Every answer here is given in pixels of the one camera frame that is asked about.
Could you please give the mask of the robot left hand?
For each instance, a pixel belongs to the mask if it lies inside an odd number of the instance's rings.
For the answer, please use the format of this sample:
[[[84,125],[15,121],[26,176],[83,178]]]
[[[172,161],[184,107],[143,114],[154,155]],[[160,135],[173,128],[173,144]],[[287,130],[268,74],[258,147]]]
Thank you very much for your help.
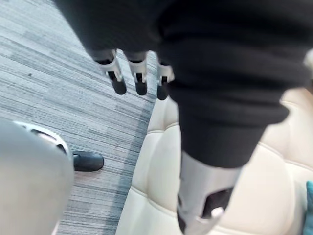
[[[113,51],[154,51],[170,65],[181,168],[184,235],[208,233],[265,129],[282,122],[286,90],[305,87],[313,46],[310,0],[57,0],[86,52],[110,72]]]

